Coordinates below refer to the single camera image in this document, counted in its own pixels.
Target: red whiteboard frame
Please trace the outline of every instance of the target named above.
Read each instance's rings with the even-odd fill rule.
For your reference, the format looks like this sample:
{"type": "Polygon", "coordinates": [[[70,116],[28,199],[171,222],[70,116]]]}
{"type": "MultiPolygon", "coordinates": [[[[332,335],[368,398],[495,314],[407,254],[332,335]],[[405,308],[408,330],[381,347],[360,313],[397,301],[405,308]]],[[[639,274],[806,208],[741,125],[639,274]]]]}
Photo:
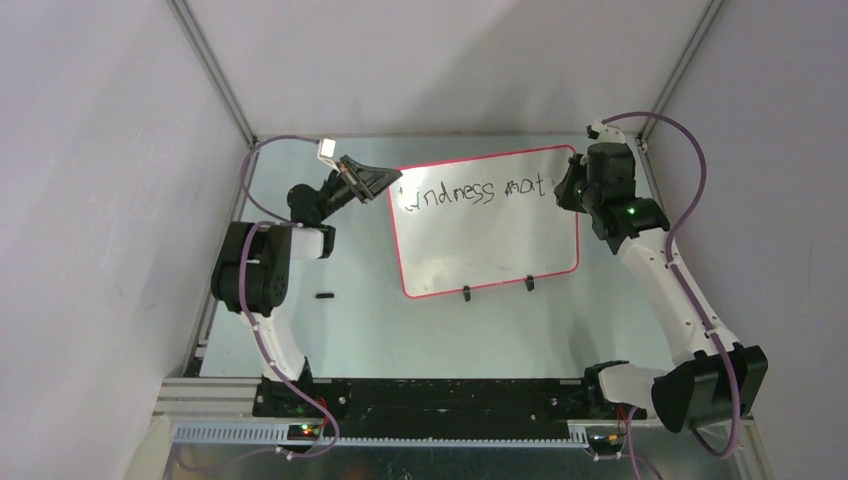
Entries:
{"type": "MultiPolygon", "coordinates": [[[[421,168],[421,167],[438,167],[438,166],[441,166],[441,165],[450,165],[450,164],[453,164],[453,163],[471,162],[471,161],[475,161],[475,160],[485,160],[487,158],[505,157],[507,155],[517,155],[517,154],[522,154],[522,153],[541,152],[541,151],[544,151],[544,150],[556,150],[556,149],[561,149],[561,148],[571,150],[572,154],[577,153],[577,150],[573,146],[568,145],[568,144],[551,145],[551,146],[548,146],[548,147],[528,148],[528,149],[525,149],[525,150],[516,150],[516,151],[513,151],[513,152],[491,153],[491,154],[488,154],[488,155],[481,155],[481,156],[478,156],[478,157],[463,157],[463,158],[457,158],[457,159],[453,159],[453,160],[440,160],[440,161],[436,161],[436,162],[419,163],[417,165],[407,165],[407,166],[404,166],[404,167],[398,167],[398,170],[410,170],[410,169],[413,169],[413,168],[421,168]]],[[[403,294],[411,300],[419,300],[419,299],[422,299],[422,298],[435,297],[435,296],[439,296],[439,295],[447,295],[449,293],[462,292],[463,288],[455,288],[453,290],[444,290],[442,292],[433,292],[433,293],[427,293],[427,294],[424,294],[424,295],[413,296],[413,295],[410,295],[406,291],[406,283],[403,281],[403,262],[401,262],[401,259],[400,259],[400,242],[398,241],[398,235],[397,235],[397,223],[395,221],[394,208],[392,207],[392,205],[394,204],[394,197],[392,196],[391,189],[389,189],[388,193],[389,193],[389,216],[392,219],[392,234],[394,235],[394,241],[395,241],[395,255],[397,255],[398,273],[400,274],[400,286],[401,286],[401,290],[403,290],[403,294]]],[[[574,272],[575,270],[577,270],[577,267],[580,266],[580,221],[579,221],[578,215],[579,215],[578,213],[576,213],[576,212],[574,213],[574,236],[575,236],[575,242],[574,243],[575,243],[575,246],[576,246],[576,249],[577,249],[577,252],[576,252],[577,260],[575,261],[574,266],[569,270],[563,270],[561,272],[551,272],[551,273],[543,273],[541,275],[533,275],[534,279],[555,277],[557,275],[565,275],[565,274],[574,272]]],[[[484,284],[481,284],[481,285],[469,285],[468,287],[471,290],[477,290],[477,289],[481,289],[481,288],[497,287],[497,286],[500,286],[500,285],[509,285],[511,283],[523,282],[526,279],[527,279],[527,277],[513,278],[513,279],[510,279],[510,280],[503,280],[503,281],[500,281],[500,282],[484,283],[484,284]]]]}

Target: table surface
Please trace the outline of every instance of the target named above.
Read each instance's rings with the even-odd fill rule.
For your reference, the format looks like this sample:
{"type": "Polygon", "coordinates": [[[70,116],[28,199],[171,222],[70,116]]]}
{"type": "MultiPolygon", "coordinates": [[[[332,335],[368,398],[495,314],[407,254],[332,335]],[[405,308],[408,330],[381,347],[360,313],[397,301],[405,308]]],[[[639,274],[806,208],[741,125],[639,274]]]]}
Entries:
{"type": "MultiPolygon", "coordinates": [[[[336,153],[372,166],[399,167],[568,143],[583,136],[451,136],[338,139],[336,153]]],[[[329,169],[315,146],[281,141],[261,152],[251,192],[287,216],[286,192],[320,186],[329,169]]],[[[650,191],[637,162],[637,194],[650,191]]],[[[248,205],[246,221],[266,219],[248,205]]],[[[571,378],[608,360],[670,369],[671,356],[641,287],[580,216],[580,266],[571,274],[461,294],[407,298],[400,285],[387,196],[351,203],[327,222],[333,255],[294,260],[286,301],[293,334],[317,377],[571,378]],[[316,299],[333,292],[333,299],[316,299]]],[[[238,317],[218,308],[201,376],[258,377],[259,352],[238,317]]]]}
{"type": "MultiPolygon", "coordinates": [[[[758,465],[746,462],[741,454],[734,460],[708,455],[692,435],[674,435],[662,428],[633,426],[637,455],[649,460],[667,479],[687,480],[762,479],[758,465]]],[[[715,430],[706,434],[711,442],[715,430]]],[[[608,434],[609,431],[598,431],[608,434]]],[[[742,437],[748,445],[748,437],[742,437]]],[[[218,465],[256,448],[255,445],[179,444],[181,458],[189,465],[218,465]]],[[[172,455],[177,449],[172,448],[172,455]]],[[[646,468],[643,479],[655,477],[646,468]]],[[[193,480],[174,469],[172,480],[193,480]]],[[[578,448],[498,448],[498,447],[353,447],[339,446],[309,461],[289,462],[285,455],[256,455],[217,476],[204,478],[297,479],[297,480],[632,480],[630,461],[595,463],[578,448]]]]}

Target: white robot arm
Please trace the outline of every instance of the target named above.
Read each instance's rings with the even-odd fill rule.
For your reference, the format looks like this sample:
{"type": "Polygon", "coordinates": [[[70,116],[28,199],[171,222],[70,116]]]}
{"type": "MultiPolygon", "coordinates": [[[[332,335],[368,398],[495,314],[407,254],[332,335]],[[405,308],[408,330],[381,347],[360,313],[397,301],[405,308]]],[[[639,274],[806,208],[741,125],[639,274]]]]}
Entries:
{"type": "Polygon", "coordinates": [[[288,290],[290,260],[329,257],[335,228],[322,222],[354,198],[362,203],[370,202],[401,176],[397,170],[368,167],[347,155],[336,163],[332,160],[333,145],[327,139],[319,143],[318,158],[333,169],[321,188],[316,190],[300,184],[288,192],[291,221],[269,223],[257,230],[246,259],[241,258],[242,250],[254,224],[232,222],[212,273],[212,295],[223,301],[229,311],[238,313],[245,326],[258,337],[263,357],[274,363],[263,364],[263,375],[272,381],[282,380],[272,367],[295,380],[306,365],[288,319],[280,311],[274,311],[288,290]],[[240,292],[242,268],[244,291],[240,292]],[[253,315],[253,322],[242,309],[241,295],[250,312],[257,314],[253,315]]]}
{"type": "Polygon", "coordinates": [[[659,205],[636,197],[636,160],[621,131],[600,121],[587,131],[596,143],[569,160],[555,189],[557,205],[591,216],[595,235],[644,288],[676,366],[671,372],[627,362],[595,366],[604,399],[644,408],[673,432],[727,420],[733,405],[726,355],[746,414],[768,367],[762,349],[743,347],[727,329],[676,244],[669,244],[669,222],[659,205]]]}

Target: metal frame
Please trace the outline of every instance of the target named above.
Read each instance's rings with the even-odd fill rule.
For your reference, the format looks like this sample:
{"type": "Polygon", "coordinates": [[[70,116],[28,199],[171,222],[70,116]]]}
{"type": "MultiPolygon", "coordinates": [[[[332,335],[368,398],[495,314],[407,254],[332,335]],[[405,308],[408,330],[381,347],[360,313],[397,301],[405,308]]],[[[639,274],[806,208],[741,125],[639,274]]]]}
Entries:
{"type": "Polygon", "coordinates": [[[247,121],[247,117],[245,116],[244,111],[242,110],[241,105],[230,86],[230,82],[227,81],[227,77],[224,75],[221,65],[218,63],[217,58],[215,58],[212,48],[209,47],[209,42],[206,41],[206,37],[203,35],[203,30],[200,28],[200,24],[197,23],[197,18],[194,16],[194,12],[188,5],[188,1],[168,0],[168,5],[171,6],[171,10],[174,12],[174,17],[176,17],[177,21],[180,23],[180,27],[182,27],[183,32],[186,35],[186,39],[189,44],[191,44],[191,48],[194,50],[194,53],[197,54],[197,59],[200,61],[200,65],[209,75],[209,81],[212,82],[212,86],[215,88],[215,91],[218,92],[218,95],[221,97],[221,101],[224,102],[224,106],[227,108],[230,117],[241,132],[244,142],[249,147],[253,146],[253,144],[256,143],[256,135],[253,133],[253,129],[250,128],[250,123],[247,121]]]}
{"type": "MultiPolygon", "coordinates": [[[[686,72],[689,71],[689,68],[692,65],[692,60],[701,50],[704,40],[710,33],[716,19],[718,19],[719,15],[724,10],[724,5],[726,3],[727,0],[710,0],[706,8],[704,8],[704,12],[698,20],[698,25],[695,26],[695,30],[692,32],[692,35],[689,36],[689,40],[683,47],[683,51],[680,53],[680,56],[677,58],[674,68],[671,69],[671,74],[666,79],[665,84],[660,90],[660,94],[654,101],[653,106],[651,106],[651,112],[663,113],[668,107],[671,98],[674,96],[674,92],[677,91],[677,87],[680,85],[680,81],[683,79],[686,72]]],[[[651,133],[653,133],[654,128],[656,128],[656,125],[657,121],[649,118],[645,121],[644,125],[642,125],[642,129],[639,130],[639,134],[637,136],[647,140],[651,136],[651,133]]]]}
{"type": "MultiPolygon", "coordinates": [[[[242,110],[235,93],[232,90],[220,64],[218,63],[211,47],[188,0],[168,0],[174,16],[183,29],[188,42],[195,51],[198,61],[209,76],[209,80],[221,98],[224,106],[239,129],[245,144],[252,147],[257,142],[257,137],[250,127],[247,117],[242,110]]],[[[723,11],[726,0],[710,0],[695,28],[677,59],[672,72],[663,85],[661,92],[651,107],[652,112],[663,112],[677,90],[681,79],[692,65],[698,51],[703,46],[706,36],[711,31],[715,21],[723,11]]],[[[645,168],[649,187],[653,197],[659,205],[665,208],[662,197],[657,186],[656,177],[651,166],[651,160],[647,153],[646,140],[650,137],[656,127],[656,121],[648,120],[642,126],[636,136],[638,143],[638,155],[645,168]]],[[[251,162],[248,171],[248,185],[252,181],[256,166],[256,156],[251,162]]],[[[229,218],[237,220],[241,217],[245,205],[245,196],[240,186],[234,194],[233,207],[229,218]]],[[[221,239],[226,228],[221,232],[221,239]]],[[[205,345],[212,327],[217,302],[207,295],[203,308],[195,321],[195,334],[192,336],[188,351],[181,365],[180,374],[185,371],[188,362],[192,358],[202,358],[205,345]]],[[[284,437],[281,433],[291,424],[300,424],[302,418],[257,418],[252,416],[254,395],[259,383],[258,378],[166,378],[159,393],[154,407],[153,417],[167,415],[175,424],[175,442],[192,441],[204,443],[264,443],[274,444],[284,437]]],[[[742,448],[734,456],[740,477],[743,479],[774,478],[768,461],[766,460],[762,443],[753,419],[744,420],[745,428],[742,431],[742,448]]],[[[634,426],[639,428],[661,427],[658,420],[635,421],[634,426]]],[[[574,420],[569,421],[568,426],[575,432],[571,442],[562,442],[563,447],[582,447],[585,443],[587,428],[609,429],[615,428],[615,422],[610,420],[574,420]]],[[[348,439],[351,445],[398,445],[394,440],[385,439],[348,439]]],[[[445,442],[444,446],[456,446],[457,443],[445,442]]],[[[525,442],[496,442],[491,446],[532,446],[525,442]]],[[[410,442],[411,446],[434,446],[423,445],[418,442],[410,442]]],[[[539,446],[557,446],[556,443],[540,443],[539,446]]]]}

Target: cable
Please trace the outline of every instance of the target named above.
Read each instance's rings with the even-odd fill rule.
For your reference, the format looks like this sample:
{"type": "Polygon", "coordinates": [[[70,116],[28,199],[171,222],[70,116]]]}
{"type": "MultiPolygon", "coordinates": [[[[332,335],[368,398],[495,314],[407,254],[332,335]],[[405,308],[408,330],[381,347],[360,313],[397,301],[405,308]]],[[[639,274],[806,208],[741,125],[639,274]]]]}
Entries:
{"type": "MultiPolygon", "coordinates": [[[[632,117],[649,117],[655,120],[659,120],[665,122],[672,127],[676,128],[680,133],[682,133],[692,144],[692,147],[695,148],[695,153],[698,155],[698,163],[701,167],[701,174],[698,181],[698,190],[695,192],[695,197],[692,198],[692,202],[683,212],[683,215],[680,216],[680,219],[671,227],[671,230],[668,232],[668,236],[665,240],[665,259],[669,264],[669,269],[671,270],[674,277],[677,279],[677,283],[680,284],[680,287],[683,289],[686,297],[692,303],[692,306],[695,307],[695,311],[698,312],[698,316],[701,318],[701,322],[704,325],[704,328],[707,329],[708,332],[712,331],[715,326],[713,325],[710,316],[707,315],[707,312],[704,310],[704,306],[701,305],[700,300],[695,295],[695,292],[692,291],[692,287],[689,285],[689,282],[684,278],[683,273],[680,271],[680,268],[677,267],[673,263],[674,260],[674,252],[672,251],[672,246],[674,244],[674,239],[677,236],[677,233],[680,231],[680,228],[686,223],[686,220],[689,219],[689,216],[695,210],[695,207],[698,206],[698,203],[701,201],[701,196],[704,194],[704,187],[707,185],[707,159],[704,155],[704,150],[701,148],[701,145],[698,143],[698,140],[692,135],[686,127],[681,125],[678,121],[667,117],[665,115],[653,112],[628,112],[622,113],[620,115],[615,115],[609,117],[605,120],[602,120],[601,123],[607,124],[611,122],[615,122],[617,120],[621,120],[624,118],[632,118],[632,117]]],[[[727,349],[724,348],[724,344],[721,342],[718,334],[712,332],[709,334],[710,339],[712,339],[715,344],[716,350],[718,350],[718,354],[721,357],[721,361],[724,364],[725,370],[727,370],[727,378],[730,383],[730,403],[731,403],[731,412],[732,412],[732,420],[730,425],[730,435],[727,439],[727,445],[724,447],[724,450],[717,451],[711,445],[709,445],[704,437],[698,433],[697,430],[692,430],[692,433],[695,435],[695,438],[710,454],[715,455],[719,458],[728,458],[733,455],[733,452],[736,451],[736,447],[739,445],[739,426],[742,423],[742,407],[739,400],[739,381],[736,378],[736,372],[733,370],[733,364],[730,361],[730,355],[727,354],[727,349]]],[[[633,446],[633,439],[630,441],[630,446],[633,446]]]]}
{"type": "MultiPolygon", "coordinates": [[[[324,397],[318,397],[318,401],[321,403],[321,405],[324,406],[324,408],[330,408],[330,407],[327,406],[327,401],[324,400],[324,397]]],[[[330,419],[327,418],[327,417],[324,417],[324,421],[321,422],[321,427],[319,427],[319,428],[326,427],[328,423],[330,423],[330,419]]]]}
{"type": "Polygon", "coordinates": [[[598,455],[597,453],[595,453],[594,450],[592,450],[591,447],[583,450],[583,452],[592,457],[596,462],[600,460],[621,460],[622,458],[629,458],[631,459],[631,461],[635,459],[636,462],[648,467],[648,469],[654,473],[658,480],[664,480],[659,469],[657,469],[657,467],[654,466],[653,463],[649,462],[648,459],[642,458],[638,455],[630,455],[628,453],[622,453],[621,455],[598,455]]]}
{"type": "Polygon", "coordinates": [[[616,425],[616,430],[618,430],[619,435],[622,434],[622,432],[621,432],[621,422],[624,421],[624,417],[625,417],[624,407],[622,407],[621,405],[617,406],[615,408],[615,418],[616,418],[615,425],[616,425]]]}
{"type": "Polygon", "coordinates": [[[270,215],[271,217],[276,218],[277,220],[283,222],[286,225],[291,225],[292,224],[291,220],[289,220],[285,217],[282,217],[280,215],[277,215],[276,213],[272,212],[271,210],[268,210],[267,208],[260,205],[259,202],[256,201],[255,198],[253,198],[253,195],[250,194],[250,189],[247,187],[247,167],[248,167],[248,165],[250,165],[250,159],[262,147],[264,147],[265,145],[268,145],[271,142],[276,142],[277,140],[300,140],[302,142],[314,143],[316,145],[319,143],[319,141],[315,140],[314,138],[301,137],[299,135],[277,135],[276,137],[271,137],[267,140],[263,140],[263,141],[257,143],[256,145],[254,145],[254,147],[251,148],[249,152],[247,152],[247,155],[244,156],[244,160],[241,162],[241,172],[239,173],[239,181],[241,182],[241,189],[244,191],[244,194],[247,197],[247,199],[250,200],[250,203],[255,205],[256,208],[258,208],[259,210],[264,212],[266,215],[270,215]]]}
{"type": "Polygon", "coordinates": [[[330,419],[330,423],[333,425],[333,440],[330,441],[330,443],[326,447],[318,451],[309,450],[305,453],[296,453],[291,451],[286,452],[289,458],[312,458],[327,453],[336,445],[336,443],[338,443],[340,438],[339,423],[336,421],[336,417],[334,417],[328,409],[324,408],[323,405],[312,399],[309,395],[300,391],[300,389],[297,388],[295,384],[292,383],[291,380],[289,380],[285,376],[285,374],[280,370],[280,367],[277,366],[277,363],[274,361],[273,358],[271,358],[271,355],[265,348],[265,344],[262,343],[262,337],[259,334],[259,322],[253,316],[253,313],[247,308],[247,301],[245,299],[245,278],[247,276],[247,257],[248,252],[250,251],[250,244],[253,242],[253,237],[256,236],[256,232],[259,231],[260,228],[271,225],[273,225],[273,223],[271,222],[256,222],[253,224],[252,227],[250,227],[250,230],[247,232],[247,237],[245,237],[244,240],[244,247],[241,250],[241,262],[239,264],[239,305],[241,306],[241,311],[244,312],[245,316],[247,316],[248,321],[250,321],[250,325],[253,331],[253,337],[256,339],[256,345],[259,347],[259,351],[262,353],[262,358],[265,359],[265,362],[268,364],[268,366],[271,367],[271,370],[273,370],[273,372],[277,374],[280,380],[287,387],[289,387],[289,390],[294,392],[298,397],[305,400],[306,403],[309,403],[310,405],[318,409],[319,412],[323,413],[324,416],[330,419]]]}
{"type": "Polygon", "coordinates": [[[636,480],[642,480],[642,475],[639,474],[639,466],[636,465],[636,454],[633,453],[633,415],[636,414],[636,410],[639,407],[632,406],[630,407],[630,411],[627,412],[627,421],[625,422],[625,427],[627,428],[627,436],[629,438],[629,442],[627,442],[627,452],[630,454],[630,465],[633,466],[633,473],[636,474],[636,480]]]}
{"type": "Polygon", "coordinates": [[[241,261],[239,263],[239,286],[238,286],[238,288],[239,288],[239,290],[238,290],[238,292],[239,292],[239,305],[241,306],[242,312],[244,312],[244,314],[247,316],[248,320],[250,321],[251,330],[253,331],[253,336],[256,339],[256,345],[259,347],[259,351],[262,353],[262,358],[271,367],[271,370],[273,370],[273,372],[280,378],[280,380],[282,380],[282,382],[289,388],[289,390],[294,392],[297,396],[299,396],[300,398],[305,400],[307,403],[309,403],[313,407],[317,408],[318,411],[320,411],[321,413],[324,414],[325,424],[326,424],[327,420],[329,420],[329,422],[331,424],[333,424],[333,439],[330,441],[329,444],[327,444],[327,446],[325,446],[325,447],[323,447],[319,450],[313,451],[312,449],[310,449],[309,451],[304,452],[304,453],[293,452],[293,451],[287,450],[287,449],[285,449],[281,446],[260,447],[260,448],[257,448],[255,450],[245,452],[245,453],[243,453],[243,454],[241,454],[237,457],[234,457],[234,458],[231,458],[230,460],[227,460],[226,462],[223,462],[221,464],[214,465],[214,466],[211,466],[211,467],[192,467],[192,466],[186,465],[185,463],[183,463],[182,459],[180,458],[181,450],[178,450],[177,455],[176,455],[177,465],[179,465],[180,468],[183,468],[187,471],[194,472],[194,473],[211,473],[211,472],[222,470],[224,468],[235,465],[236,463],[241,462],[242,460],[244,460],[246,458],[250,458],[254,455],[259,455],[259,454],[262,454],[262,453],[270,453],[270,452],[285,453],[287,458],[289,458],[289,459],[292,459],[292,458],[313,458],[313,457],[317,457],[317,456],[320,456],[320,455],[323,455],[323,454],[329,452],[336,445],[336,443],[338,443],[339,439],[341,438],[340,437],[339,423],[338,423],[338,421],[336,421],[336,417],[334,417],[333,414],[330,413],[330,411],[324,406],[324,405],[326,405],[326,402],[324,403],[324,405],[322,405],[321,403],[319,403],[319,402],[313,400],[311,397],[309,397],[309,395],[306,395],[305,393],[303,393],[299,388],[297,388],[294,385],[294,383],[291,382],[291,380],[289,380],[285,376],[285,374],[282,372],[282,370],[280,370],[280,368],[277,366],[276,362],[274,362],[274,359],[271,358],[271,355],[268,353],[268,350],[265,348],[265,344],[262,342],[262,337],[259,334],[259,322],[256,321],[256,318],[253,316],[253,313],[247,308],[247,301],[246,301],[246,298],[245,298],[246,297],[245,296],[245,283],[246,283],[245,279],[246,279],[246,273],[247,273],[247,257],[248,257],[248,252],[250,251],[250,245],[251,245],[251,243],[253,243],[253,237],[256,236],[256,232],[259,231],[260,228],[262,228],[264,226],[271,226],[271,225],[273,225],[273,223],[271,223],[271,222],[256,222],[255,224],[253,224],[253,226],[247,232],[247,237],[244,240],[244,247],[242,247],[242,251],[241,251],[241,261]]]}

